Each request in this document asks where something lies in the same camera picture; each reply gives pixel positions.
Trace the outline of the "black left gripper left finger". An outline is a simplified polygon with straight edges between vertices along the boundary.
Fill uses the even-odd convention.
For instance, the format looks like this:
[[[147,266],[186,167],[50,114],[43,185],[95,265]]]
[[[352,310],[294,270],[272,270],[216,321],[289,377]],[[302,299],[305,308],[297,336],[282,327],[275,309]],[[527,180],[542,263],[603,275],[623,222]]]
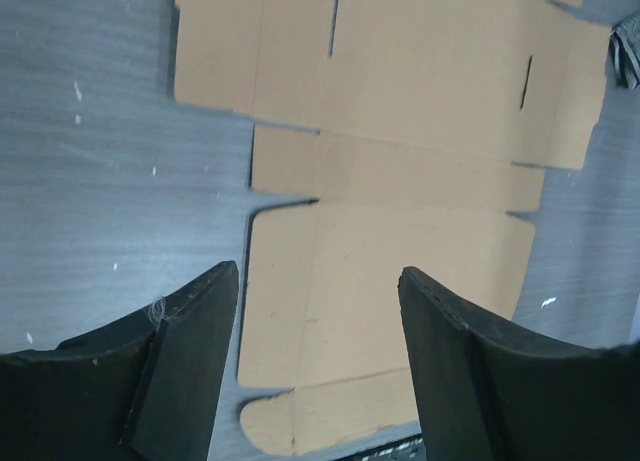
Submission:
[[[5,460],[203,460],[238,301],[219,263],[47,351],[1,358]]]

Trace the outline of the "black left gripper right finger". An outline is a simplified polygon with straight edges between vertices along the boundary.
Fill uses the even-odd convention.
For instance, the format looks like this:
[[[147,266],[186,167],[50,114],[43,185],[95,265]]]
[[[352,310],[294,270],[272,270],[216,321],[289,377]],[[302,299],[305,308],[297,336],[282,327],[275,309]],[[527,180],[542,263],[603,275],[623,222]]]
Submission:
[[[639,347],[591,349],[508,321],[414,267],[399,303],[430,460],[635,460]]]

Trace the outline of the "brown cardboard box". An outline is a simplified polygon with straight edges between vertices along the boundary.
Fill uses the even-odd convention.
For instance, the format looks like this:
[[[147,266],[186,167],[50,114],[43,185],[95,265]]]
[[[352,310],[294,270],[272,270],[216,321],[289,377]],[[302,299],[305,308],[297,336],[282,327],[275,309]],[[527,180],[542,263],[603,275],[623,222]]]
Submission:
[[[583,0],[175,0],[178,102],[255,120],[237,380],[270,455],[418,415],[397,282],[415,266],[510,318],[548,168],[580,169],[609,32]]]

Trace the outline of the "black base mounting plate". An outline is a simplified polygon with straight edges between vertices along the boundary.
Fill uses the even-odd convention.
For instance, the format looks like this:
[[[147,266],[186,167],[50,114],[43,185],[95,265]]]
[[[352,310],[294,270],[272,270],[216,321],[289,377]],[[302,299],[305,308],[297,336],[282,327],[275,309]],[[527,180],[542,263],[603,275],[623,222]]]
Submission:
[[[426,450],[420,435],[356,453],[340,461],[426,461]]]

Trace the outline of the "black white striped cloth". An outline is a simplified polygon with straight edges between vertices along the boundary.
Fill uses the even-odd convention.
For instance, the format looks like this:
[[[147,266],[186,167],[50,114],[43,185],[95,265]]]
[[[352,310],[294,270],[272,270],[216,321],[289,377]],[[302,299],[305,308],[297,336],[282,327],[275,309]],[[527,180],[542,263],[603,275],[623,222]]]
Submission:
[[[616,84],[624,89],[639,87],[639,13],[633,13],[613,26],[609,38]]]

